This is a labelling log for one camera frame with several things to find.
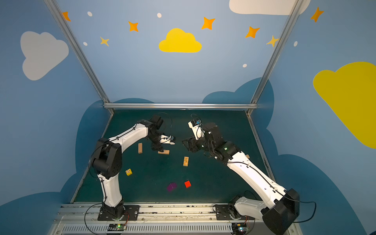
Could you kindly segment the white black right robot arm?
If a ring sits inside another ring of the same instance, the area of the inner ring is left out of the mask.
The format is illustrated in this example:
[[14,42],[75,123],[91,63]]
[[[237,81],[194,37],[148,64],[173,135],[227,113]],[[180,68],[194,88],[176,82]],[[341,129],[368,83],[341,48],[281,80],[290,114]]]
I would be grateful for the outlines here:
[[190,152],[207,151],[238,174],[261,198],[238,198],[233,207],[242,216],[262,220],[271,232],[283,235],[300,214],[300,196],[294,189],[286,190],[277,184],[234,143],[225,141],[214,123],[202,124],[198,120],[188,123],[193,136],[182,141]]

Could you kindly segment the light wood block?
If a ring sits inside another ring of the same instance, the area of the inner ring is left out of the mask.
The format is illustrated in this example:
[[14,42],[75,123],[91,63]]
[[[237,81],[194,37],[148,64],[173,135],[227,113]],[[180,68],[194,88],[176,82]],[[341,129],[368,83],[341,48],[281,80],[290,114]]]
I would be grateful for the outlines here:
[[139,154],[143,153],[143,144],[142,143],[138,143],[138,153]]

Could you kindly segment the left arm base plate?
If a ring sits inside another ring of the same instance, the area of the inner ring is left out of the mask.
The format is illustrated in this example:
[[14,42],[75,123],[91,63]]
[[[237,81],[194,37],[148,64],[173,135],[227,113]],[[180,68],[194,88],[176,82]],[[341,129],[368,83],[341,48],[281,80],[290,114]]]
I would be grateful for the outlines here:
[[99,211],[98,221],[136,221],[139,210],[139,205],[110,207],[104,204]]

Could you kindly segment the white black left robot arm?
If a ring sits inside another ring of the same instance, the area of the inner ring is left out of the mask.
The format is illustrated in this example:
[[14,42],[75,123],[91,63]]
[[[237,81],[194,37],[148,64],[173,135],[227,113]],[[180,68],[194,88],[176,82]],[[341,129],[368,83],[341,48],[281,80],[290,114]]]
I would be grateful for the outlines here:
[[122,169],[122,154],[131,145],[144,138],[151,141],[153,151],[162,152],[161,139],[164,134],[160,131],[160,127],[163,122],[160,116],[154,115],[150,120],[139,120],[130,129],[114,137],[98,140],[96,149],[91,156],[90,166],[97,173],[103,193],[99,221],[128,219],[118,180]]

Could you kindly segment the printed wood block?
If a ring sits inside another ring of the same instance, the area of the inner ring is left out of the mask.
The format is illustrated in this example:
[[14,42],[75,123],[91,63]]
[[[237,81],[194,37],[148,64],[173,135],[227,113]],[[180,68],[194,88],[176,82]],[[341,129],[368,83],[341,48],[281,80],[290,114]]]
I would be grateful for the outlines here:
[[184,157],[183,166],[189,165],[189,157]]

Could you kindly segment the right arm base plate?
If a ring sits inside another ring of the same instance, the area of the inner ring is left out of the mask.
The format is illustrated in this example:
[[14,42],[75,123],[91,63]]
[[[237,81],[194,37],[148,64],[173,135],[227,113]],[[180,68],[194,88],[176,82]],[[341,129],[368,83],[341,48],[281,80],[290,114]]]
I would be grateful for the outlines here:
[[235,207],[231,204],[215,204],[212,208],[217,220],[238,220],[241,218]]

